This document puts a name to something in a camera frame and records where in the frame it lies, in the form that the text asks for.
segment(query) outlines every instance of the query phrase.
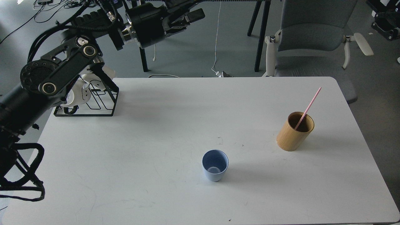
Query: black equipment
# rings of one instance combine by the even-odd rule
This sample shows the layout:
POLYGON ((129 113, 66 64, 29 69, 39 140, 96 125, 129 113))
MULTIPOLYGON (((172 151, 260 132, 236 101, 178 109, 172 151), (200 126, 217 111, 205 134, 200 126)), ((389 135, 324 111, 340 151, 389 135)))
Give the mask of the black equipment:
POLYGON ((165 0, 158 8, 150 3, 128 8, 124 0, 96 0, 100 10, 78 17, 91 3, 86 3, 64 23, 58 24, 42 33, 32 45, 28 63, 22 68, 18 84, 12 91, 0 98, 0 191, 39 191, 40 196, 26 199, 18 196, 0 195, 28 201, 40 201, 44 198, 43 182, 35 175, 44 154, 40 144, 19 144, 19 136, 30 127, 38 129, 35 121, 50 107, 66 102, 66 96, 79 78, 79 72, 89 66, 114 92, 119 88, 102 71, 103 53, 96 38, 109 35, 117 50, 132 40, 141 48, 148 47, 164 38, 184 31, 192 22, 204 18, 202 9, 190 12, 190 9, 202 0, 165 0), (122 4, 126 10, 128 22, 124 24, 117 8, 122 4), (41 56, 33 57, 39 46, 53 33, 62 33, 63 43, 41 56), (66 59, 58 55, 65 53, 66 59), (37 149, 38 154, 30 166, 22 159, 19 150, 37 149), (8 181, 5 176, 17 166, 24 176, 17 181, 8 181), (24 186, 32 181, 35 187, 24 186))
POLYGON ((400 4, 398 0, 390 0, 385 6, 379 0, 367 0, 367 4, 376 12, 371 27, 387 40, 399 38, 400 4))

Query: blue cup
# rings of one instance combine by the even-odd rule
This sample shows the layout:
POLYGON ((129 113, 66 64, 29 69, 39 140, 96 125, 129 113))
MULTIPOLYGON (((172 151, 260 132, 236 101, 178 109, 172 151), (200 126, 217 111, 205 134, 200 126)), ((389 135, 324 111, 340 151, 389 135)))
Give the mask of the blue cup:
POLYGON ((226 154, 218 149, 212 149, 203 156, 203 171, 210 181, 219 181, 228 168, 229 160, 226 154))

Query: chair seat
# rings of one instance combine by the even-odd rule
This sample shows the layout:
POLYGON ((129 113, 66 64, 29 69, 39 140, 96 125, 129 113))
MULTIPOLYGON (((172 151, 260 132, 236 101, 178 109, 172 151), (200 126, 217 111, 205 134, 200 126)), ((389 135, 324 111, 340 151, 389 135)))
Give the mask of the chair seat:
POLYGON ((275 76, 330 76, 338 82, 348 104, 357 101, 356 91, 345 70, 327 57, 278 57, 275 76))

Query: black table leg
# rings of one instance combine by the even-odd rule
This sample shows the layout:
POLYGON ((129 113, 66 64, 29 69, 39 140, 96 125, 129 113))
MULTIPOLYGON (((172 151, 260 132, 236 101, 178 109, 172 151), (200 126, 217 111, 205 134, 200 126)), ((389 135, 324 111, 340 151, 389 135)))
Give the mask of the black table leg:
POLYGON ((254 66, 255 72, 258 72, 260 70, 261 53, 264 44, 265 30, 267 29, 267 21, 268 21, 268 14, 270 12, 270 6, 271 6, 271 0, 266 0, 264 3, 264 12, 262 14, 260 38, 258 39, 256 65, 254 66))
POLYGON ((261 7, 261 1, 257 1, 256 7, 254 8, 253 16, 250 21, 249 30, 247 31, 247 36, 249 36, 249 37, 251 36, 251 33, 253 32, 254 24, 256 23, 256 19, 257 19, 258 12, 260 11, 260 7, 261 7))
POLYGON ((146 52, 142 48, 139 48, 139 50, 140 58, 142 59, 143 72, 148 72, 149 69, 147 68, 146 52))

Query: white mug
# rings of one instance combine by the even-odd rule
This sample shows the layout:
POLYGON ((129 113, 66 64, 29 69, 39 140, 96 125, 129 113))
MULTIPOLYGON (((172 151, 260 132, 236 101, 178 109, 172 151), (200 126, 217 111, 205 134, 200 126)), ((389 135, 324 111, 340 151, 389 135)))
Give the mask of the white mug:
POLYGON ((85 104, 92 97, 89 85, 79 78, 72 86, 67 95, 67 103, 61 104, 62 107, 74 107, 76 105, 85 104))

